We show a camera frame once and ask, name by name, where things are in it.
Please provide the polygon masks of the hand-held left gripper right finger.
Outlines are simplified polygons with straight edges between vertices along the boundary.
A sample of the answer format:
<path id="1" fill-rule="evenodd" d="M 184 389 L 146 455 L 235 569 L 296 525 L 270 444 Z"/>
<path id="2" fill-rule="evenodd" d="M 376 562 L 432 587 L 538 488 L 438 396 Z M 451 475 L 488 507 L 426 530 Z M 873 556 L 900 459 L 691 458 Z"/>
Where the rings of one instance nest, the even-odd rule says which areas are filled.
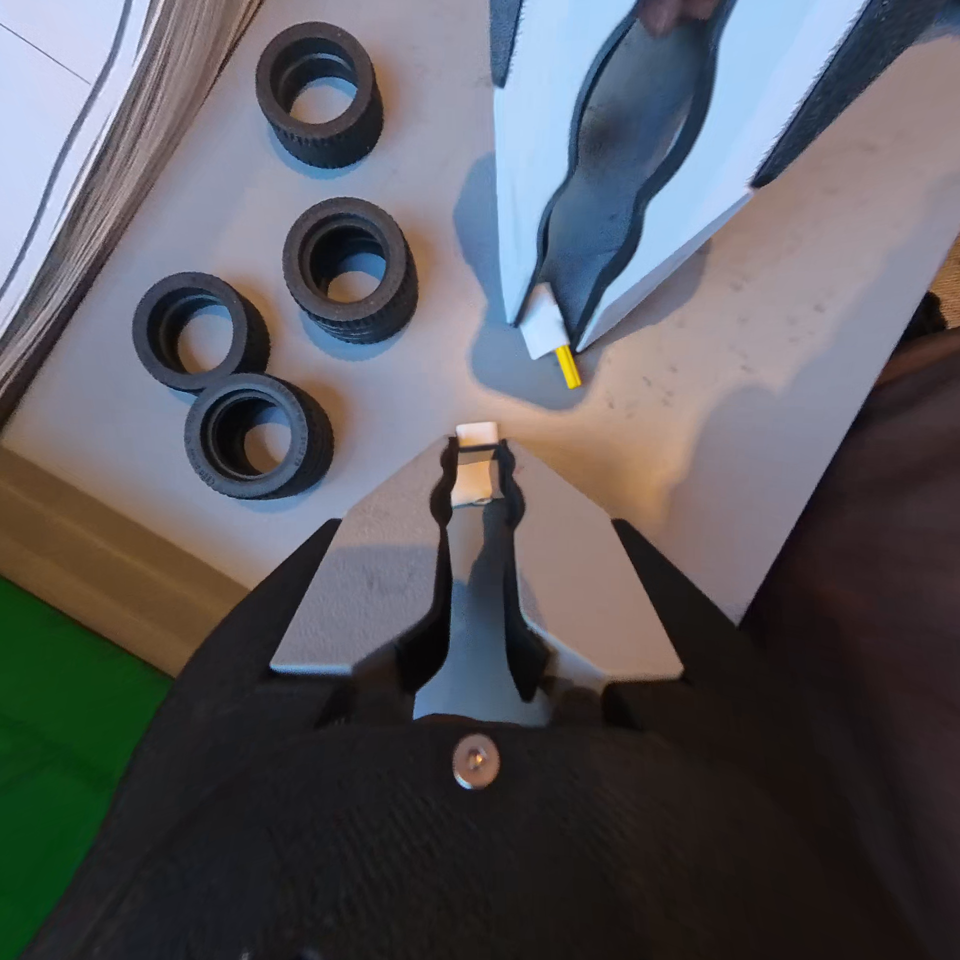
<path id="1" fill-rule="evenodd" d="M 684 666 L 614 522 L 525 447 L 501 442 L 510 547 L 507 663 L 524 702 L 559 683 L 602 694 Z"/>

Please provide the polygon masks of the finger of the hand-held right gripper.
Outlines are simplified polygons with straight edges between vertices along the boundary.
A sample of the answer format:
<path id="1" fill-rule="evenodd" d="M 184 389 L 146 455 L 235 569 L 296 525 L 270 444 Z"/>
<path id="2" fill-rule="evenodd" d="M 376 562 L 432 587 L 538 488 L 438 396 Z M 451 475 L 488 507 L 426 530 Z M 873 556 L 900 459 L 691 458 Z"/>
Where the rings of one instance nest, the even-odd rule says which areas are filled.
<path id="1" fill-rule="evenodd" d="M 705 21 L 618 42 L 583 118 L 590 214 L 576 350 L 623 321 L 746 206 L 762 162 L 864 2 L 720 2 Z"/>
<path id="2" fill-rule="evenodd" d="M 516 327 L 545 259 L 546 220 L 575 169 L 584 105 L 637 21 L 632 1 L 493 1 L 496 222 L 507 323 Z"/>

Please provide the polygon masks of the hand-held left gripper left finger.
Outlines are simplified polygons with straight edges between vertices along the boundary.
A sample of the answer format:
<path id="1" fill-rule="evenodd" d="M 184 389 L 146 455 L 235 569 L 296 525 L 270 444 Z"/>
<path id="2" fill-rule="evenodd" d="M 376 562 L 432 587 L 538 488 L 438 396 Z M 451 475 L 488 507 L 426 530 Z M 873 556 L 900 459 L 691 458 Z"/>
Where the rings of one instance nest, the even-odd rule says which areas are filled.
<path id="1" fill-rule="evenodd" d="M 395 668 L 415 694 L 450 647 L 448 527 L 458 441 L 441 437 L 341 520 L 270 661 L 280 675 L 366 680 Z"/>

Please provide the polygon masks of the white brick connector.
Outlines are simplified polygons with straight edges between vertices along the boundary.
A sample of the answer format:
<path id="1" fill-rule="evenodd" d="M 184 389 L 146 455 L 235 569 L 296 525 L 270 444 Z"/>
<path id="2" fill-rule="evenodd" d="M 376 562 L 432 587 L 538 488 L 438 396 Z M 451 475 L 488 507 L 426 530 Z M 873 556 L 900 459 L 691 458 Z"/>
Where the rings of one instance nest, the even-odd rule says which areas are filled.
<path id="1" fill-rule="evenodd" d="M 533 360 L 570 349 L 563 313 L 548 282 L 531 290 L 518 323 L 527 353 Z"/>
<path id="2" fill-rule="evenodd" d="M 499 426 L 495 421 L 459 424 L 455 428 L 458 465 L 450 494 L 451 508 L 485 506 L 502 498 L 499 489 Z"/>

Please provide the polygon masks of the green box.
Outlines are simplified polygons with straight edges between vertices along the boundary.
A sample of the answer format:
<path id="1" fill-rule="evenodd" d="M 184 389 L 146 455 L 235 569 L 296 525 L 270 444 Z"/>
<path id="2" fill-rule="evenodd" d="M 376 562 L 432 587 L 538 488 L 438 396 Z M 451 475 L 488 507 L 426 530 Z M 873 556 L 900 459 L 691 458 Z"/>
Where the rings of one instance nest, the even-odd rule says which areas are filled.
<path id="1" fill-rule="evenodd" d="M 1 957 L 71 882 L 172 678 L 1 582 Z"/>

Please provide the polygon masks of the white instruction booklet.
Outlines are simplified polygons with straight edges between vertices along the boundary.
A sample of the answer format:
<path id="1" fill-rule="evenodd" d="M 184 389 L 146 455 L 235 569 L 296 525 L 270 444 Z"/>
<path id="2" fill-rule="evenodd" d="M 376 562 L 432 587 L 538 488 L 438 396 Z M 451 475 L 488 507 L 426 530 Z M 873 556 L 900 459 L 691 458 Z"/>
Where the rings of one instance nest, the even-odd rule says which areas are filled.
<path id="1" fill-rule="evenodd" d="M 2 2 L 1 423 L 262 2 Z"/>

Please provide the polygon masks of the grey desk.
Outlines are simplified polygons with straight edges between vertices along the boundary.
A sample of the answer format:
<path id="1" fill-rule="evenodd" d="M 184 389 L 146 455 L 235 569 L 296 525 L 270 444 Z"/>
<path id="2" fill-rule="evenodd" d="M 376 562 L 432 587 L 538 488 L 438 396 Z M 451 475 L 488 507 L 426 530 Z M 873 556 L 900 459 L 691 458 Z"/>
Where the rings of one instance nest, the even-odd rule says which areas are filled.
<path id="1" fill-rule="evenodd" d="M 372 54 L 387 122 L 338 174 L 276 146 L 254 70 L 320 19 Z M 958 233 L 958 36 L 905 51 L 774 182 L 582 354 L 584 386 L 498 318 L 488 12 L 480 2 L 265 2 L 2 434 L 2 576 L 175 674 L 310 534 L 461 423 L 497 421 L 632 523 L 730 618 L 749 606 Z M 313 203 L 369 199 L 414 253 L 418 307 L 350 348 L 294 305 L 282 241 Z M 188 400 L 131 320 L 180 270 L 270 324 L 270 371 L 328 412 L 327 477 L 214 493 Z"/>

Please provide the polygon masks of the person's right hand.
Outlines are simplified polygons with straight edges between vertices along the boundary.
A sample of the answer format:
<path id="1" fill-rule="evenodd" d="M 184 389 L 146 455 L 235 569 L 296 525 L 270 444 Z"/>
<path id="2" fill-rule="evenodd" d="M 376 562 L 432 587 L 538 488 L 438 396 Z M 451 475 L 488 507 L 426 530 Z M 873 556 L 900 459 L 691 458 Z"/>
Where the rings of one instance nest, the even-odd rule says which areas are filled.
<path id="1" fill-rule="evenodd" d="M 664 37 L 683 23 L 707 21 L 719 1 L 640 1 L 637 18 L 653 37 Z"/>

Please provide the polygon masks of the black toy tyre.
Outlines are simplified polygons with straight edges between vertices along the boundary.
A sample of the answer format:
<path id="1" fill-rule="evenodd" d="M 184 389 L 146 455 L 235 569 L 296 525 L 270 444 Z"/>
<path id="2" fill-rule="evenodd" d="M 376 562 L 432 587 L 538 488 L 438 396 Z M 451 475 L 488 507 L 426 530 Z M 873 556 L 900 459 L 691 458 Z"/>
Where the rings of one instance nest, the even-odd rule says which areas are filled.
<path id="1" fill-rule="evenodd" d="M 289 429 L 283 458 L 257 468 L 247 437 L 269 413 Z M 234 373 L 198 394 L 184 426 L 184 448 L 199 479 L 216 494 L 240 500 L 291 498 L 320 482 L 330 469 L 330 418 L 307 392 L 266 373 Z"/>
<path id="2" fill-rule="evenodd" d="M 340 300 L 332 282 L 359 257 L 383 263 L 367 295 Z M 317 203 L 293 222 L 282 249 L 282 272 L 295 303 L 323 331 L 353 345 L 373 345 L 401 332 L 417 309 L 416 262 L 397 221 L 361 198 Z"/>
<path id="3" fill-rule="evenodd" d="M 189 371 L 179 354 L 181 333 L 195 314 L 217 306 L 230 320 L 229 349 L 217 366 Z M 269 328 L 258 308 L 231 284 L 206 272 L 177 272 L 150 286 L 136 306 L 131 330 L 146 372 L 180 392 L 199 394 L 227 377 L 264 373 L 269 362 Z"/>
<path id="4" fill-rule="evenodd" d="M 336 117 L 308 122 L 293 115 L 299 95 L 318 80 L 345 81 L 349 105 Z M 280 145 L 295 159 L 341 169 L 365 158 L 383 130 L 383 102 L 374 63 L 359 40 L 326 22 L 303 22 L 278 33 L 255 70 L 255 95 Z"/>

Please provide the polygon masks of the person's black pants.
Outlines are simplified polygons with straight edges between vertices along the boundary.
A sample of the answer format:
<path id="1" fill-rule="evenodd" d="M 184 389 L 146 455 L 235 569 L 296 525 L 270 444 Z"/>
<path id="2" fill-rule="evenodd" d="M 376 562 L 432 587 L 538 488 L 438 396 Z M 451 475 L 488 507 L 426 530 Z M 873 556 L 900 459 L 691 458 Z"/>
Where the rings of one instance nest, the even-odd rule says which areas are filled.
<path id="1" fill-rule="evenodd" d="M 880 379 L 887 381 L 915 373 L 958 354 L 958 350 L 958 331 L 949 329 L 941 298 L 927 292 L 883 367 Z"/>

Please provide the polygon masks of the person's brown shirt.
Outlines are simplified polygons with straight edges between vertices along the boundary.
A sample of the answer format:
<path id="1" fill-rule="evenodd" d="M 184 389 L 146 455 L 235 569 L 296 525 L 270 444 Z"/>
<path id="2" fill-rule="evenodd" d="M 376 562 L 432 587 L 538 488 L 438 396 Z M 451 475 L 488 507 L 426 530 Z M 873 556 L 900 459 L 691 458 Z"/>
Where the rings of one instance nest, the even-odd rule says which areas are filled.
<path id="1" fill-rule="evenodd" d="M 883 368 L 755 595 L 874 868 L 958 958 L 959 333 Z"/>

